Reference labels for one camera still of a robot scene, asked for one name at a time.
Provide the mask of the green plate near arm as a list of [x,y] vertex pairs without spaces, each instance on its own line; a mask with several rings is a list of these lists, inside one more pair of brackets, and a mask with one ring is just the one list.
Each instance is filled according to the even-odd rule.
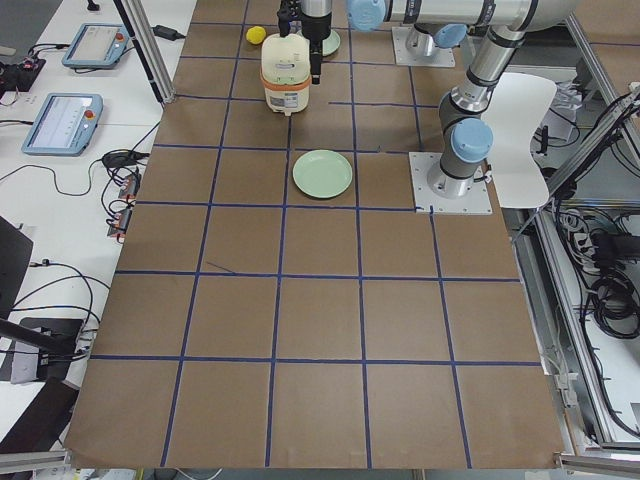
[[353,180],[349,161],[331,150],[313,150],[301,155],[293,166],[295,185],[306,195],[329,199],[345,192]]
[[338,32],[334,29],[331,30],[329,36],[322,42],[322,55],[324,57],[330,56],[336,53],[341,45],[341,38]]

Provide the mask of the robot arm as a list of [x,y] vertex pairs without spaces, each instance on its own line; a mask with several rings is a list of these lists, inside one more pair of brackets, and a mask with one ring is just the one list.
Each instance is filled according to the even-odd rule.
[[480,119],[493,90],[525,34],[556,25],[577,7],[576,1],[348,1],[349,25],[372,31],[400,21],[414,25],[488,28],[466,78],[440,102],[444,152],[429,170],[430,189],[458,199],[467,194],[479,164],[493,145],[491,128]]
[[453,49],[467,34],[465,24],[415,23],[404,42],[409,63],[433,66],[454,65]]

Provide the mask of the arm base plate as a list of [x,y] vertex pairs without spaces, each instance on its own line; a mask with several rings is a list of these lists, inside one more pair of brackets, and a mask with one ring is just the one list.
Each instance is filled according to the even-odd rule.
[[440,46],[433,36],[414,26],[395,26],[391,35],[397,65],[453,68],[456,64],[451,47]]
[[487,185],[480,166],[468,179],[448,177],[440,168],[441,154],[410,152],[410,174],[415,211],[437,215],[491,215]]

